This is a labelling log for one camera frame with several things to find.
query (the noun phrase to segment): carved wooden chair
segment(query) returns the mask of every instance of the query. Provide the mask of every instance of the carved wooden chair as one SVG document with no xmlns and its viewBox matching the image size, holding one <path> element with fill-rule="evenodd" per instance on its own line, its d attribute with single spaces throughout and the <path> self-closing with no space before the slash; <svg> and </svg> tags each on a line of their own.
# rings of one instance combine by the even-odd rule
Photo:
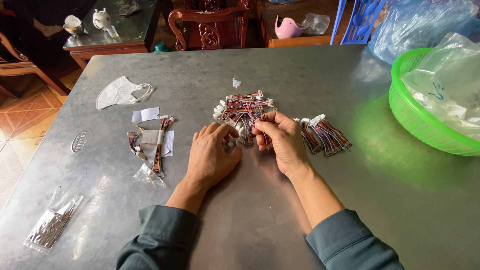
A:
<svg viewBox="0 0 480 270">
<path fill-rule="evenodd" d="M 66 96 L 70 93 L 70 90 L 54 76 L 50 69 L 40 63 L 32 62 L 26 55 L 17 50 L 2 32 L 0 32 L 0 42 L 15 57 L 13 61 L 8 61 L 0 56 L 0 76 L 36 73 L 60 95 Z M 21 92 L 17 91 L 1 77 L 0 92 L 11 98 L 20 98 L 22 96 Z"/>
<path fill-rule="evenodd" d="M 224 0 L 185 0 L 185 6 L 168 17 L 178 51 L 245 48 L 249 0 L 225 9 Z"/>
</svg>

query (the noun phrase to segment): left hand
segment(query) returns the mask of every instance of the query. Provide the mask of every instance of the left hand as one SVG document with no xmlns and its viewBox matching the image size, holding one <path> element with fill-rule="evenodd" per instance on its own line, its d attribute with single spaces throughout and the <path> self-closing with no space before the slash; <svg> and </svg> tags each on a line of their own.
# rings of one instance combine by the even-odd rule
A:
<svg viewBox="0 0 480 270">
<path fill-rule="evenodd" d="M 229 135 L 239 137 L 234 127 L 216 122 L 195 133 L 183 181 L 208 189 L 227 176 L 243 155 L 240 147 L 236 147 L 231 155 L 225 153 L 222 143 L 229 141 Z"/>
</svg>

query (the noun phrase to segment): green plastic basket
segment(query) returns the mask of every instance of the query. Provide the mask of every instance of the green plastic basket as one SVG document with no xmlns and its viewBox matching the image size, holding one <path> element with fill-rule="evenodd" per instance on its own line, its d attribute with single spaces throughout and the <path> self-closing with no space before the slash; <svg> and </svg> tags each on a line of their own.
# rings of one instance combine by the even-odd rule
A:
<svg viewBox="0 0 480 270">
<path fill-rule="evenodd" d="M 400 75 L 416 68 L 431 48 L 402 54 L 392 65 L 388 101 L 395 118 L 420 141 L 438 150 L 461 156 L 480 156 L 480 142 L 453 130 L 429 114 L 407 91 Z"/>
</svg>

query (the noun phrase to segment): pink helmet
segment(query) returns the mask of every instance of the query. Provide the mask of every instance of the pink helmet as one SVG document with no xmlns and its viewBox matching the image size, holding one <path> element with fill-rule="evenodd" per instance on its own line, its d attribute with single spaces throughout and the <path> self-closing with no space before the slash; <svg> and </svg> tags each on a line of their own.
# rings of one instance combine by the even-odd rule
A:
<svg viewBox="0 0 480 270">
<path fill-rule="evenodd" d="M 307 27 L 296 23 L 292 18 L 282 18 L 278 15 L 275 20 L 275 34 L 278 38 L 300 37 Z"/>
</svg>

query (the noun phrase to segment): blue plastic chair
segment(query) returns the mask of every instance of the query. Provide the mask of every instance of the blue plastic chair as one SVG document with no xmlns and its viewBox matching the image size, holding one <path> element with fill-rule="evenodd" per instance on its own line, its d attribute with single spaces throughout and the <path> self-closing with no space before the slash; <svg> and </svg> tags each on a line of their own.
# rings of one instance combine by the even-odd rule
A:
<svg viewBox="0 0 480 270">
<path fill-rule="evenodd" d="M 386 0 L 355 0 L 353 6 L 352 17 L 347 27 L 347 31 L 343 36 L 340 44 L 366 44 L 373 24 L 384 6 Z M 332 39 L 330 45 L 336 35 L 340 20 L 342 19 L 343 10 L 347 0 L 340 0 L 338 3 L 338 11 L 336 12 L 335 25 L 333 27 Z"/>
</svg>

